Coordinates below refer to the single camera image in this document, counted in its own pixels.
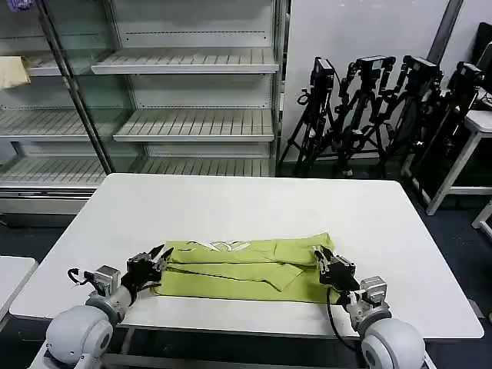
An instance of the tripod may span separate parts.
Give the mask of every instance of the tripod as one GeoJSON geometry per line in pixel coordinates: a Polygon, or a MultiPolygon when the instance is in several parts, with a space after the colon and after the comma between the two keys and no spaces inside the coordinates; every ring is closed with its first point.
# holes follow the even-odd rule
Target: tripod
{"type": "Polygon", "coordinates": [[[311,72],[311,88],[308,92],[303,89],[303,95],[298,99],[299,105],[306,105],[301,119],[299,120],[292,136],[287,140],[287,147],[282,154],[278,166],[280,166],[287,156],[289,149],[294,146],[299,150],[298,159],[294,167],[294,175],[307,175],[303,168],[304,160],[311,161],[317,152],[317,147],[321,144],[326,124],[326,115],[333,122],[333,116],[330,108],[331,92],[334,83],[334,69],[330,63],[323,58],[316,57],[314,67],[311,72]],[[304,137],[299,145],[295,138],[298,136],[302,126],[305,125],[304,137]]]}
{"type": "Polygon", "coordinates": [[[447,95],[449,103],[446,113],[431,135],[431,140],[425,145],[422,154],[414,163],[412,172],[415,175],[420,174],[421,165],[435,144],[439,142],[444,146],[444,156],[447,156],[453,148],[456,132],[477,100],[478,90],[483,80],[484,73],[479,68],[463,61],[457,64],[457,69],[448,84],[450,91],[447,95]],[[452,114],[455,114],[455,117],[451,121],[452,114]]]}
{"type": "Polygon", "coordinates": [[[370,142],[377,149],[379,155],[384,153],[380,130],[383,122],[372,119],[370,120],[373,123],[372,125],[366,126],[362,130],[359,130],[359,127],[361,125],[362,114],[369,102],[372,108],[371,117],[375,118],[379,115],[383,95],[386,91],[387,82],[395,62],[395,57],[374,56],[358,59],[354,65],[349,66],[349,72],[347,73],[347,78],[344,80],[345,85],[343,89],[341,88],[341,93],[343,95],[347,94],[347,89],[355,75],[354,70],[360,70],[361,88],[354,93],[354,97],[348,105],[344,103],[344,99],[342,98],[342,105],[335,108],[335,112],[339,114],[339,119],[334,127],[333,140],[333,146],[337,152],[337,165],[346,177],[353,175],[352,170],[348,167],[348,160],[354,153],[360,152],[367,142],[370,142]],[[376,98],[373,90],[376,88],[377,80],[381,77],[381,71],[383,72],[383,77],[379,86],[378,98],[376,98]],[[356,102],[357,107],[355,108],[351,123],[342,131],[344,119],[347,113],[354,108],[356,102]],[[376,133],[377,142],[371,139],[373,133],[376,133]]]}
{"type": "Polygon", "coordinates": [[[324,151],[331,148],[337,156],[337,166],[341,168],[344,175],[350,176],[351,170],[348,167],[348,160],[355,152],[360,152],[366,142],[370,142],[376,147],[377,152],[380,153],[380,155],[384,152],[380,132],[380,126],[383,122],[379,122],[374,118],[372,126],[368,126],[367,128],[364,127],[363,131],[359,130],[359,127],[362,114],[369,102],[372,107],[371,117],[377,117],[379,115],[382,96],[386,92],[387,81],[396,59],[394,57],[374,56],[370,58],[361,58],[355,63],[349,64],[347,76],[342,79],[340,84],[338,96],[341,98],[341,104],[335,108],[335,113],[338,114],[336,120],[333,119],[330,108],[334,69],[331,68],[331,83],[329,84],[329,89],[327,91],[322,91],[321,85],[324,79],[318,78],[320,73],[318,71],[319,68],[317,68],[317,63],[319,60],[320,58],[315,59],[314,69],[311,73],[311,93],[307,94],[306,90],[303,90],[304,94],[298,99],[299,104],[307,105],[307,107],[292,136],[288,140],[288,146],[281,156],[279,165],[284,161],[290,147],[295,146],[299,150],[299,156],[294,169],[294,174],[306,176],[313,163],[318,158],[333,156],[323,154],[324,151]],[[347,90],[358,72],[360,72],[361,76],[361,88],[354,93],[354,97],[350,100],[350,95],[347,93],[347,90]],[[379,97],[376,98],[374,89],[376,88],[377,81],[381,77],[381,72],[383,72],[383,78],[379,87],[379,97]],[[348,113],[353,110],[356,104],[357,107],[355,108],[351,123],[348,127],[343,129],[348,113]],[[325,133],[324,126],[326,123],[326,116],[328,116],[330,126],[325,133]],[[306,125],[306,131],[304,133],[302,144],[299,146],[295,143],[295,138],[303,125],[306,125]],[[371,139],[374,132],[377,133],[377,143],[371,139]]]}
{"type": "Polygon", "coordinates": [[[401,102],[405,101],[405,105],[398,119],[393,138],[384,156],[377,164],[378,176],[385,175],[388,159],[399,150],[403,150],[404,158],[406,158],[413,145],[421,145],[419,134],[421,134],[426,115],[431,112],[430,107],[435,105],[436,101],[440,101],[439,84],[443,75],[439,67],[425,59],[414,58],[410,55],[406,55],[403,62],[398,81],[403,84],[407,78],[405,92],[397,98],[394,105],[391,106],[391,110],[387,110],[385,118],[390,118],[401,102]]]}

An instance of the folded green shirt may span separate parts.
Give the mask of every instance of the folded green shirt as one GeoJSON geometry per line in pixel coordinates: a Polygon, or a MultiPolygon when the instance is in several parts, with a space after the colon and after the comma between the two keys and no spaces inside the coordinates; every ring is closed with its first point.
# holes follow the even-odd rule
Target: folded green shirt
{"type": "MultiPolygon", "coordinates": [[[[326,302],[313,246],[334,250],[327,233],[292,240],[167,241],[174,248],[156,294],[259,301],[326,302]]],[[[333,291],[332,301],[337,300],[333,291]]]]}

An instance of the table leg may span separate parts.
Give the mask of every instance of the table leg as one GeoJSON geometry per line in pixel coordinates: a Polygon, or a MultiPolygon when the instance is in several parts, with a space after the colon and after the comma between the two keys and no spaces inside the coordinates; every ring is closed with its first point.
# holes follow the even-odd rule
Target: table leg
{"type": "Polygon", "coordinates": [[[467,143],[465,144],[463,150],[461,151],[458,158],[454,162],[453,167],[447,174],[442,185],[437,190],[435,196],[430,201],[430,204],[426,210],[427,215],[435,214],[437,208],[439,208],[441,202],[443,202],[444,198],[448,194],[454,181],[456,181],[456,178],[458,177],[458,175],[460,175],[465,164],[468,162],[468,159],[470,159],[470,156],[475,151],[475,148],[477,148],[477,145],[481,139],[482,139],[482,134],[479,131],[471,133],[470,138],[468,138],[467,143]]]}
{"type": "Polygon", "coordinates": [[[415,154],[408,154],[405,159],[403,165],[401,166],[400,175],[406,175],[407,172],[410,172],[410,166],[412,165],[412,161],[414,160],[415,154]]]}
{"type": "Polygon", "coordinates": [[[131,339],[133,338],[133,334],[135,333],[135,328],[129,328],[128,332],[126,332],[125,339],[123,340],[123,344],[121,345],[121,354],[128,355],[130,351],[131,339]]]}
{"type": "Polygon", "coordinates": [[[471,226],[475,229],[480,228],[480,223],[482,221],[486,221],[491,215],[492,215],[492,200],[489,201],[487,206],[479,213],[479,215],[475,218],[471,226]]]}
{"type": "Polygon", "coordinates": [[[429,356],[429,354],[427,352],[425,352],[424,362],[425,362],[425,364],[427,364],[427,367],[429,369],[436,369],[436,365],[434,364],[434,362],[432,361],[431,357],[429,356]]]}
{"type": "Polygon", "coordinates": [[[7,322],[8,322],[8,313],[3,317],[3,319],[0,320],[0,332],[2,331],[3,328],[5,328],[7,322]]]}

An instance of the glass door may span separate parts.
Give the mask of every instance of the glass door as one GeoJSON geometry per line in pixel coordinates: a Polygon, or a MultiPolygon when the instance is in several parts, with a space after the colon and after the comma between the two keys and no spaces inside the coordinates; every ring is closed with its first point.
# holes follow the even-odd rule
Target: glass door
{"type": "Polygon", "coordinates": [[[286,1],[38,2],[116,171],[274,173],[286,1]]]}
{"type": "Polygon", "coordinates": [[[118,40],[99,0],[38,0],[41,22],[68,90],[107,173],[133,172],[143,151],[113,135],[134,111],[128,80],[96,75],[91,67],[118,48],[118,40]]]}
{"type": "Polygon", "coordinates": [[[108,171],[65,86],[37,9],[15,10],[0,2],[0,198],[90,194],[108,171]]]}

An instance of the dark floor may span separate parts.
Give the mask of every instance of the dark floor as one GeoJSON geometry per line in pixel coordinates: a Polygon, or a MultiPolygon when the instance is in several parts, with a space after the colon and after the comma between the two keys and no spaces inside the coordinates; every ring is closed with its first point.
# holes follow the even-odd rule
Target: dark floor
{"type": "MultiPolygon", "coordinates": [[[[370,176],[367,166],[354,171],[356,178],[370,176]]],[[[329,173],[325,165],[318,165],[312,176],[323,178],[329,173]]],[[[435,216],[428,217],[418,196],[407,188],[405,181],[402,183],[465,294],[487,316],[492,311],[492,244],[470,226],[487,199],[467,198],[457,202],[451,198],[435,216]]],[[[30,256],[40,262],[63,231],[64,228],[11,229],[0,225],[0,254],[30,256]]],[[[492,368],[492,325],[487,319],[480,321],[485,330],[480,340],[428,345],[427,350],[438,368],[492,368]]],[[[0,367],[28,367],[42,344],[46,327],[46,322],[12,318],[0,332],[0,367]]],[[[262,364],[357,366],[344,347],[334,340],[321,339],[140,331],[135,335],[131,353],[262,364]]]]}

